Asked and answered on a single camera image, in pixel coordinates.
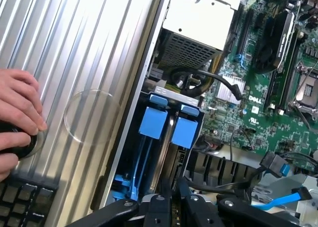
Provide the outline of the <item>person's hand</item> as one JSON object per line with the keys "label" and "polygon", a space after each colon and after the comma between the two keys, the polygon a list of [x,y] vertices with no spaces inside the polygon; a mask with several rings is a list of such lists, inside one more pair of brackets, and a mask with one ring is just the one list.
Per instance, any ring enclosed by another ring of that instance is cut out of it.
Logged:
{"label": "person's hand", "polygon": [[21,132],[0,134],[0,150],[23,148],[31,137],[47,129],[42,115],[39,83],[27,71],[0,70],[0,120],[22,129]]}

